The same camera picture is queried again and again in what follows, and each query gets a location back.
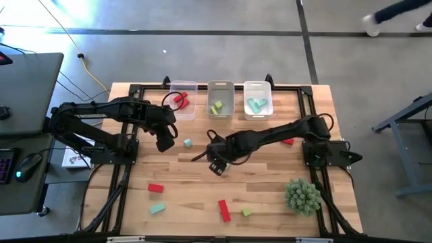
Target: white sneaker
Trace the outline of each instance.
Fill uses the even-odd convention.
[[[432,32],[432,28],[424,26],[423,23],[417,24],[416,30],[419,32]]]
[[[375,37],[379,34],[378,24],[375,22],[375,17],[372,14],[363,17],[363,28],[370,37]]]

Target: keyboard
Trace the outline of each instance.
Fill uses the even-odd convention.
[[[14,173],[17,148],[0,148],[0,184],[8,184]]]

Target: toy block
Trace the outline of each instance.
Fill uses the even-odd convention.
[[[163,192],[163,186],[162,185],[158,185],[158,184],[152,184],[150,183],[147,187],[147,190],[150,192],[159,192],[162,193]]]
[[[289,144],[289,145],[293,145],[294,144],[294,139],[292,139],[292,138],[285,139],[285,140],[282,140],[281,142]]]
[[[187,105],[189,105],[189,101],[188,101],[188,99],[184,99],[183,105],[180,107],[180,109],[183,109]]]
[[[227,202],[225,200],[219,201],[219,208],[221,209],[222,219],[224,222],[231,221],[230,212],[228,211]]]
[[[158,212],[163,211],[163,210],[165,210],[165,205],[161,202],[155,206],[152,206],[150,208],[150,213],[152,215],[154,215],[155,213],[158,213]]]
[[[252,214],[252,212],[250,212],[250,209],[242,209],[242,212],[243,212],[243,216],[245,216],[245,217]]]
[[[174,97],[174,102],[180,102],[180,101],[182,101],[182,97],[187,97],[188,96],[188,93],[187,92],[183,92],[182,93],[182,95],[178,95],[178,96],[176,96],[176,97]]]
[[[189,148],[190,146],[192,146],[192,141],[191,141],[191,139],[186,139],[186,140],[184,141],[184,145],[186,145],[188,148]]]
[[[249,98],[248,99],[249,107],[252,109],[253,113],[258,114],[261,110],[259,109],[257,103],[254,101],[254,99]]]
[[[217,111],[214,106],[210,106],[210,110],[213,112],[213,114],[217,115]]]
[[[261,108],[267,104],[267,100],[261,99],[261,100],[257,101],[256,104],[258,105],[259,108]]]
[[[217,101],[215,103],[215,107],[216,107],[216,109],[222,109],[222,102],[221,101]]]

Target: green succulent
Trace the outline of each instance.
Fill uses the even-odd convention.
[[[285,197],[286,206],[289,209],[296,215],[303,213],[308,217],[314,215],[321,202],[321,194],[315,185],[302,178],[290,180],[290,183],[286,185]]]

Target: plastic container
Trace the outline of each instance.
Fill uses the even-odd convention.
[[[181,81],[181,80],[174,80],[171,82],[169,92],[186,92],[188,96],[185,97],[189,101],[189,104],[185,106],[183,109],[179,109],[178,111],[175,111],[175,118],[177,120],[193,120],[195,119],[195,104],[196,104],[196,96],[198,94],[198,84],[194,81]],[[174,98],[178,96],[179,94],[172,94],[168,97],[169,99],[169,106],[172,109],[177,109],[182,102],[176,103],[174,101]]]
[[[234,83],[231,81],[210,81],[207,84],[207,114],[210,119],[232,119],[235,109]]]
[[[271,99],[271,86],[266,81],[246,81],[243,84],[244,117],[247,120],[259,121],[267,120],[273,114],[273,101]],[[265,105],[251,108],[248,100],[252,99],[255,103]]]

